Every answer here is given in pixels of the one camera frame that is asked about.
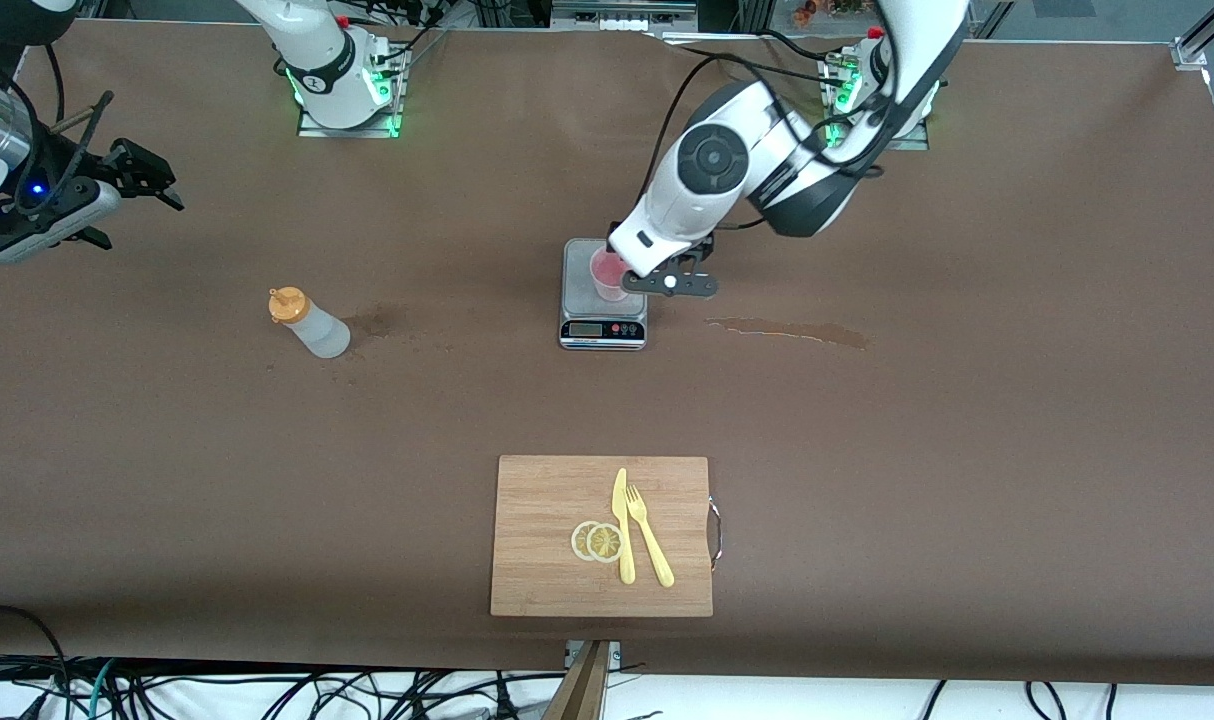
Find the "table surface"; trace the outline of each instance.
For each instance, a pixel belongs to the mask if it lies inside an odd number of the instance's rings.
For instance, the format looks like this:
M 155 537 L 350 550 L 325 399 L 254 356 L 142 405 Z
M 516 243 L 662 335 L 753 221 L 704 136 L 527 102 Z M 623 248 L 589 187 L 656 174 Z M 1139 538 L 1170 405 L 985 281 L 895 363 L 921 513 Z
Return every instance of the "table surface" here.
M 0 602 L 67 652 L 1214 684 L 1214 109 L 1165 47 L 965 45 L 930 152 L 819 238 L 725 234 L 635 355 L 558 347 L 561 249 L 629 211 L 693 55 L 452 33 L 405 136 L 327 141 L 256 27 L 57 50 L 70 106 L 115 92 L 96 149 L 187 202 L 0 268 Z M 21 79 L 50 115 L 41 55 Z M 290 283 L 351 351 L 270 323 Z M 709 457 L 716 614 L 488 616 L 503 454 Z

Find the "knife blade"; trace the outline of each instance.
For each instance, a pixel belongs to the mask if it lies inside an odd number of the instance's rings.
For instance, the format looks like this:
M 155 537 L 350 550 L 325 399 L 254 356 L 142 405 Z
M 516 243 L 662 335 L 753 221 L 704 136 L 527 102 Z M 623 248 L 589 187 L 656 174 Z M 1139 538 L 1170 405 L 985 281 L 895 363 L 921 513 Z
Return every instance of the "knife blade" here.
M 634 548 L 629 542 L 629 508 L 625 501 L 626 482 L 625 469 L 622 467 L 615 474 L 615 488 L 611 492 L 611 511 L 615 515 L 615 522 L 620 526 L 620 582 L 626 585 L 634 584 Z

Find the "white floor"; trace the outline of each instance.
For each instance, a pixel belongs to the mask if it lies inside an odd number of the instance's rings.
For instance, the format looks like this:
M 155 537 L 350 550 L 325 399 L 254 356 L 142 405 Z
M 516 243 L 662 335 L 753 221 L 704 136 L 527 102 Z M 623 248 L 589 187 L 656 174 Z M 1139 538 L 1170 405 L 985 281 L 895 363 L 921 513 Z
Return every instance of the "white floor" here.
M 336 675 L 336 682 L 320 684 L 322 692 L 351 675 Z M 458 673 L 441 685 L 442 691 L 464 688 L 492 680 L 489 673 Z M 407 674 L 378 675 L 382 692 L 396 692 L 410 682 Z M 659 720 L 720 719 L 807 719 L 807 720 L 918 720 L 934 680 L 840 680 L 790 678 L 708 678 L 666 675 L 620 675 L 611 680 L 603 720 L 634 720 L 660 712 Z M 210 685 L 176 682 L 151 691 L 151 697 L 177 720 L 256 720 L 290 684 Z M 510 693 L 516 705 L 548 701 L 557 680 L 514 682 Z M 1106 687 L 1100 684 L 1056 684 L 1067 720 L 1096 720 L 1105 716 Z M 0 719 L 18 716 L 36 697 L 35 688 L 0 684 Z M 348 697 L 364 702 L 373 716 L 374 698 L 359 692 Z M 1050 698 L 1037 695 L 1055 718 Z M 305 720 L 314 703 L 306 688 L 288 703 L 282 720 Z M 470 708 L 493 707 L 483 698 L 453 701 L 435 712 L 433 720 L 466 715 Z M 101 705 L 103 712 L 107 705 Z M 382 703 L 385 712 L 388 702 Z M 41 720 L 64 716 L 64 707 L 50 701 Z M 319 720 L 365 720 L 368 715 L 348 702 L 333 702 Z M 1037 720 L 1023 697 L 1022 684 L 969 682 L 951 680 L 941 693 L 932 720 L 997 718 Z M 1214 720 L 1214 688 L 1123 685 L 1114 705 L 1116 720 Z

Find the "black circular joint cover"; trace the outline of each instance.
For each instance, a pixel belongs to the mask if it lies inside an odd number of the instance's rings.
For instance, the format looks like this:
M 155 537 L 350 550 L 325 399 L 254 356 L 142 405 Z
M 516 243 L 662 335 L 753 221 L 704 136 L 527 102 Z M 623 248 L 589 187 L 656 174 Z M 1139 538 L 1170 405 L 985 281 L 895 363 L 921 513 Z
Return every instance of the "black circular joint cover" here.
M 697 195 L 721 195 L 749 172 L 749 149 L 731 127 L 707 124 L 679 143 L 679 178 Z

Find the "pink liquid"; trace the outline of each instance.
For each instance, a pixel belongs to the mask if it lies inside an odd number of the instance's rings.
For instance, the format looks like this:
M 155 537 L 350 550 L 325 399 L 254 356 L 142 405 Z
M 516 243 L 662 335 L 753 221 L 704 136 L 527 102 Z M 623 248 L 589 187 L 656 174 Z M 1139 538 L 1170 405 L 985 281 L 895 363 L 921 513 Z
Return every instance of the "pink liquid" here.
M 620 255 L 607 253 L 606 246 L 600 246 L 589 259 L 589 274 L 594 277 L 594 290 L 597 290 L 599 296 L 608 302 L 619 302 L 625 299 L 626 293 L 620 288 L 625 270 L 629 270 L 629 265 L 620 260 Z

